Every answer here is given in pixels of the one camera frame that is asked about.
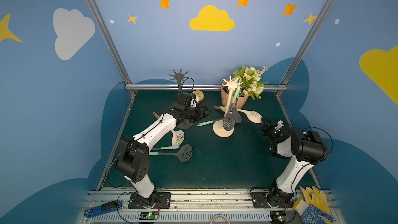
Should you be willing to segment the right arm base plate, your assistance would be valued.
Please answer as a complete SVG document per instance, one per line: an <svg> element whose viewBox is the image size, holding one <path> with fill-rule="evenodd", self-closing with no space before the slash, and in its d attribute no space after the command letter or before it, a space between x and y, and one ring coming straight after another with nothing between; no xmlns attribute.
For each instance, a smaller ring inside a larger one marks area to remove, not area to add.
<svg viewBox="0 0 398 224"><path fill-rule="evenodd" d="M254 208L285 208L293 206L294 194L287 194L286 196L268 196L267 191L253 191L249 195L252 198Z"/></svg>

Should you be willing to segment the cream utensil rack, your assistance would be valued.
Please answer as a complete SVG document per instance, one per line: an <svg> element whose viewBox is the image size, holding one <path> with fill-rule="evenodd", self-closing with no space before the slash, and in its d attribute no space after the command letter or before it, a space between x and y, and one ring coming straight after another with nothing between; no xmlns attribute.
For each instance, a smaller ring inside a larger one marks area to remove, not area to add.
<svg viewBox="0 0 398 224"><path fill-rule="evenodd" d="M231 77L229 78L229 80L224 79L224 82L224 86L227 87L229 90L226 109L224 111L224 117L214 122L212 126L213 132L221 138L227 138L233 134L235 118L233 117L233 114L231 112L231 106L233 93L237 90L239 86L239 83L234 81Z"/></svg>

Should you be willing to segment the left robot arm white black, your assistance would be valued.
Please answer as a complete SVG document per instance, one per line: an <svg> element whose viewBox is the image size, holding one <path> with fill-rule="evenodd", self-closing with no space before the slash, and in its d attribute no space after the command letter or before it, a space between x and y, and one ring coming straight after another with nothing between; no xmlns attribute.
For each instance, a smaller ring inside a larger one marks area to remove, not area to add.
<svg viewBox="0 0 398 224"><path fill-rule="evenodd" d="M135 189L133 199L140 206L152 207L157 200L157 189L148 176L149 152L162 137L181 123L195 123L210 114L211 110L198 103L194 94L180 92L177 101L165 109L159 119L142 132L119 142L112 166L131 183Z"/></svg>

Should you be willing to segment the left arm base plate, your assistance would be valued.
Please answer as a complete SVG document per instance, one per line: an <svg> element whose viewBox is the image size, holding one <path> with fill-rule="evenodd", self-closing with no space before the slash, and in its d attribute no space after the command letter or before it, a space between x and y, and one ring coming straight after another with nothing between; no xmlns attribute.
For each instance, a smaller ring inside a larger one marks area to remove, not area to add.
<svg viewBox="0 0 398 224"><path fill-rule="evenodd" d="M153 192L149 198L144 198L138 193L133 193L130 197L128 209L169 209L171 203L170 192Z"/></svg>

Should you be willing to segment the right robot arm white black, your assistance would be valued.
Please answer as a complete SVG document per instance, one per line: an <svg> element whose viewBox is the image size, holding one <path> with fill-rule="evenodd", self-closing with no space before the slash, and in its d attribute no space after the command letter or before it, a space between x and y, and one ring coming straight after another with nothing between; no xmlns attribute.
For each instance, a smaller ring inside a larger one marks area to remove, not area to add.
<svg viewBox="0 0 398 224"><path fill-rule="evenodd" d="M262 117L261 130L271 140L271 155L290 160L283 173L273 181L266 196L270 207L284 207L294 197L296 187L306 172L326 159L328 149L318 132L302 131L284 124L282 120L271 122Z"/></svg>

